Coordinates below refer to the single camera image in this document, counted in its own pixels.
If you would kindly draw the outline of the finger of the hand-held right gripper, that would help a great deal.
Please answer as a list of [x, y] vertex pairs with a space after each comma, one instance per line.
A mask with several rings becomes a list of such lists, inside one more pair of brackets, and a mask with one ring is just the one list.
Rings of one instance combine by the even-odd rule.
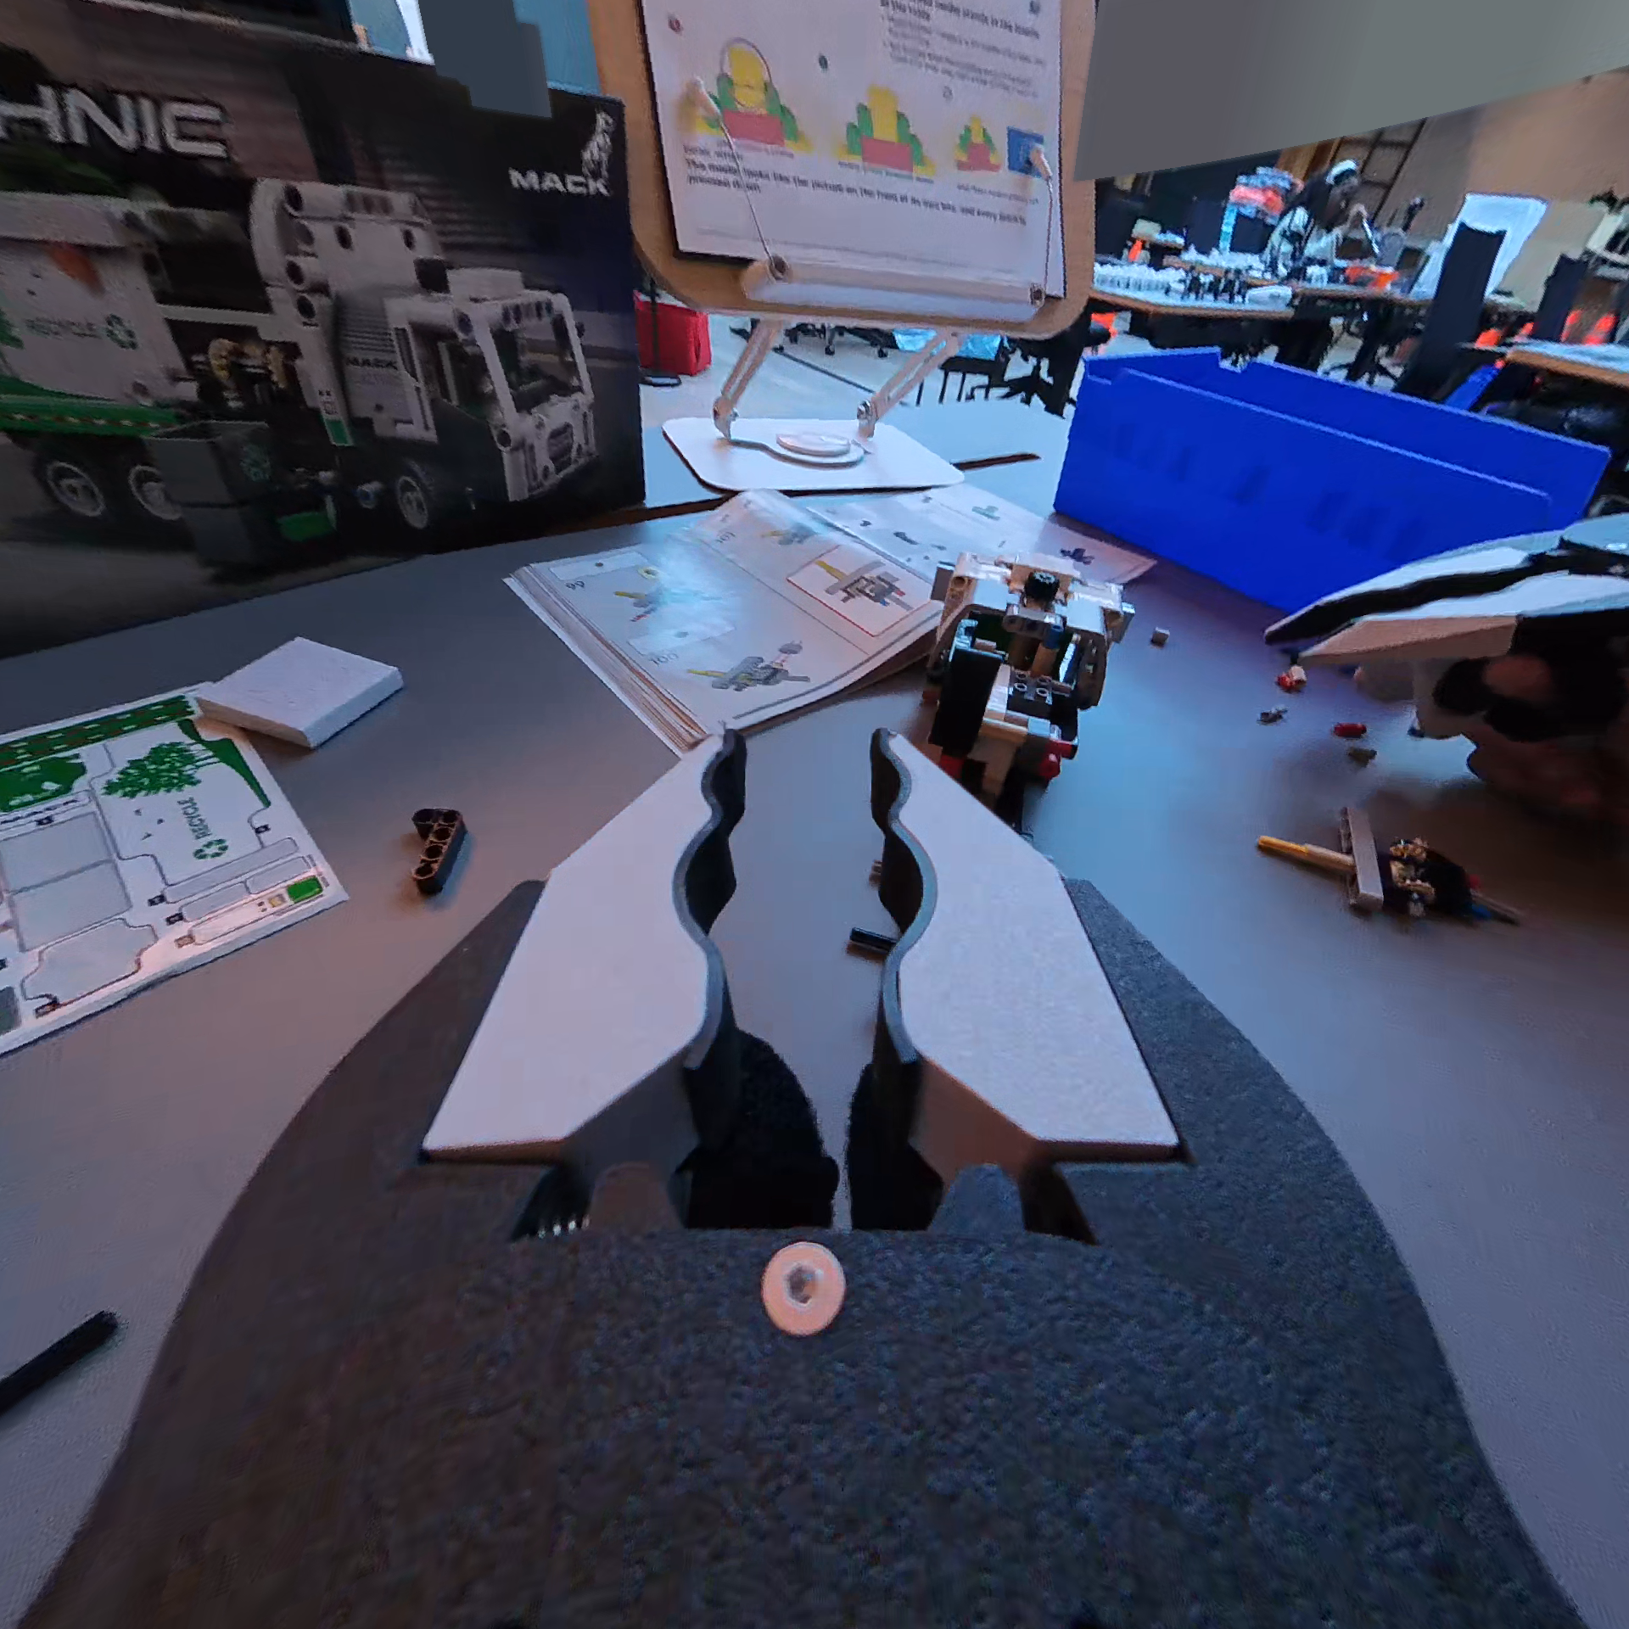
[[1269, 626], [1269, 644], [1316, 644], [1356, 621], [1502, 591], [1556, 570], [1564, 533], [1519, 535], [1422, 559], [1323, 597]]
[[[1509, 638], [1511, 623], [1496, 617], [1488, 595], [1438, 601], [1405, 613], [1364, 617], [1316, 644], [1292, 644], [1306, 665], [1350, 667], [1385, 700], [1414, 704], [1430, 733], [1430, 681], [1457, 659], [1492, 655]], [[1504, 741], [1480, 727], [1473, 741]]]

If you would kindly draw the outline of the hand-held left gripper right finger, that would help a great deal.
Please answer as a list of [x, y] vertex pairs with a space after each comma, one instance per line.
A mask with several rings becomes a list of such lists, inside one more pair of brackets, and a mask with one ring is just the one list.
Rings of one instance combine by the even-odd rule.
[[871, 1061], [887, 1148], [945, 1183], [1176, 1160], [1180, 1133], [1058, 867], [906, 737], [877, 729], [870, 772], [899, 931]]

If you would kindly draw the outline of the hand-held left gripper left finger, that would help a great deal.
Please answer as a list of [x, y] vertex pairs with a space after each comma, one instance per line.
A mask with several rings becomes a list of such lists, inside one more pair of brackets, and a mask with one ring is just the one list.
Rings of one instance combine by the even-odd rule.
[[563, 1166], [662, 1185], [722, 1148], [742, 1038], [710, 931], [738, 879], [747, 743], [705, 739], [561, 861], [423, 1136], [435, 1162]]

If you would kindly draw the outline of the grey black lego gear assembly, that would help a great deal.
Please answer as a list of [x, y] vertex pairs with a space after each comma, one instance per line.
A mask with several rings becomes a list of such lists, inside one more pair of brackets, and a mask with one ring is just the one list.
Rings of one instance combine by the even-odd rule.
[[1358, 807], [1341, 811], [1337, 847], [1269, 834], [1257, 838], [1255, 847], [1275, 859], [1339, 879], [1358, 913], [1511, 927], [1523, 921], [1515, 908], [1496, 902], [1467, 867], [1426, 840], [1380, 840], [1372, 818]]

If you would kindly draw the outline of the scattered small lego pieces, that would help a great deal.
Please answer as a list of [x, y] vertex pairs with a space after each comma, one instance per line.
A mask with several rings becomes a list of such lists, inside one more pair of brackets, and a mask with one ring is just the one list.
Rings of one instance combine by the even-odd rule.
[[1389, 749], [1424, 739], [1409, 706], [1364, 696], [1354, 675], [1296, 657], [1250, 657], [1215, 628], [1157, 621], [1133, 650], [1160, 719], [1228, 752], [1366, 768]]

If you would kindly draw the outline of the white black lego truck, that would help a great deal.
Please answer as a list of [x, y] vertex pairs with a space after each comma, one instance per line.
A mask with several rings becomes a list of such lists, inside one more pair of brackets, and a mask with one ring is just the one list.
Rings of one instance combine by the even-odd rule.
[[1075, 758], [1112, 646], [1133, 609], [1124, 588], [1083, 578], [1073, 557], [965, 553], [939, 570], [943, 601], [924, 698], [928, 743], [966, 789], [1017, 820], [1030, 782]]

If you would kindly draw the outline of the black lego axle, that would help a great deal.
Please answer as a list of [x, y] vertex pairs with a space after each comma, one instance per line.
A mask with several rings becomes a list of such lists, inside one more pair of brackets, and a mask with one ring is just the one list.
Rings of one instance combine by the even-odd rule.
[[3, 1375], [3, 1416], [28, 1404], [36, 1394], [69, 1375], [78, 1363], [111, 1344], [119, 1332], [119, 1317], [107, 1309], [86, 1317], [65, 1336], [45, 1346], [39, 1354]]

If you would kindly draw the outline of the black lego set box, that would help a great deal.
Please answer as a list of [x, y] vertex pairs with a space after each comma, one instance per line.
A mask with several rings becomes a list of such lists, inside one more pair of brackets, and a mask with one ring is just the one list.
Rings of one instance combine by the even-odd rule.
[[617, 99], [94, 4], [3, 87], [5, 657], [646, 496]]

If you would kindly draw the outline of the person's right hand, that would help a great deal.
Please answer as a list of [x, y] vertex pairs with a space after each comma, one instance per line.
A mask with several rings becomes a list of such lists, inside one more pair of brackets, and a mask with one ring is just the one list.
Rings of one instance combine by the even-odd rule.
[[1606, 758], [1527, 760], [1498, 756], [1486, 747], [1471, 754], [1467, 768], [1496, 795], [1546, 818], [1628, 826], [1626, 772]]

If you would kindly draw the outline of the blue plastic bin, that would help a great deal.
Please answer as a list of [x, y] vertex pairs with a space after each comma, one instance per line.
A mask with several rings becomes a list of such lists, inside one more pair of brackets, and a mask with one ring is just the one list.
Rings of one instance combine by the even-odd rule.
[[1579, 520], [1610, 452], [1217, 349], [1085, 365], [1054, 506], [1275, 609]]

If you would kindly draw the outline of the background desk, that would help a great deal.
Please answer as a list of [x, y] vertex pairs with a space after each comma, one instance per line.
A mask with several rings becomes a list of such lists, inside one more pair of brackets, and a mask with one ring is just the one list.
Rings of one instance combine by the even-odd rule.
[[1226, 361], [1273, 353], [1306, 372], [1442, 398], [1486, 318], [1509, 332], [1529, 314], [1498, 295], [1511, 260], [1502, 231], [1477, 229], [1411, 270], [1337, 260], [1277, 277], [1255, 258], [1100, 260], [1093, 304], [1127, 312], [1157, 349], [1213, 345]]

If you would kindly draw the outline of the open instruction booklet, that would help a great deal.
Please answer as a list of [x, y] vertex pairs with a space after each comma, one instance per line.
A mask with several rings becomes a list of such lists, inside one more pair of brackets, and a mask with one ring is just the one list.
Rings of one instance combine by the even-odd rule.
[[509, 584], [683, 754], [920, 659], [963, 555], [1058, 557], [1110, 609], [1153, 559], [976, 485], [908, 495], [753, 491], [652, 543], [532, 562]]

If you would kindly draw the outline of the small white box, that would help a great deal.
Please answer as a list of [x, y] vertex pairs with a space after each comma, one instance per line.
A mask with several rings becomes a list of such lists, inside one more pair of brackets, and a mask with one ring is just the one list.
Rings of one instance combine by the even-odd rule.
[[402, 690], [398, 667], [295, 638], [222, 681], [202, 685], [202, 716], [317, 749]]

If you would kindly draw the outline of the sticker sheet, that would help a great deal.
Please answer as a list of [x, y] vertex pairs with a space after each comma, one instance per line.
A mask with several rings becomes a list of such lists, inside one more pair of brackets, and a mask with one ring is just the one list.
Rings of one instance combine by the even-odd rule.
[[191, 690], [3, 737], [3, 1053], [346, 900]]

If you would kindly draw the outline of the white metal laptop stand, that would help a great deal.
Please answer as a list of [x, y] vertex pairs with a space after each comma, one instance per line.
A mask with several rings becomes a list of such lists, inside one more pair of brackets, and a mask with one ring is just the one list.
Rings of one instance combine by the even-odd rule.
[[[1096, 4], [1060, 4], [1065, 60], [1060, 134], [1065, 293], [999, 291], [990, 277], [957, 281], [827, 262], [792, 270], [782, 256], [718, 258], [679, 250], [666, 188], [660, 122], [646, 54], [645, 2], [588, 4], [604, 89], [625, 103], [627, 178], [639, 252], [685, 304], [757, 320], [710, 417], [681, 417], [666, 436], [705, 483], [726, 493], [899, 491], [961, 481], [945, 458], [883, 429], [885, 415], [976, 334], [1052, 337], [1087, 310], [1094, 273], [1094, 182], [1077, 175]], [[747, 386], [800, 322], [916, 328], [928, 341], [848, 419], [763, 419], [742, 411]]]

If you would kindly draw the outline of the red container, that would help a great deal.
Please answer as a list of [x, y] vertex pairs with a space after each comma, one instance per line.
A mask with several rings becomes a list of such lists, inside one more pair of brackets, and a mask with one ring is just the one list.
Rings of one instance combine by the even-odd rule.
[[710, 318], [672, 299], [637, 295], [639, 363], [648, 374], [701, 376], [712, 365]]

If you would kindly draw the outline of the printed instruction sheet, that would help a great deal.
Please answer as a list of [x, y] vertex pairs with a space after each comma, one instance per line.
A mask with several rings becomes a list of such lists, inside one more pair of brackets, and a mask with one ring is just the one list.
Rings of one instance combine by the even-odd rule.
[[1065, 293], [1044, 2], [645, 2], [679, 250]]

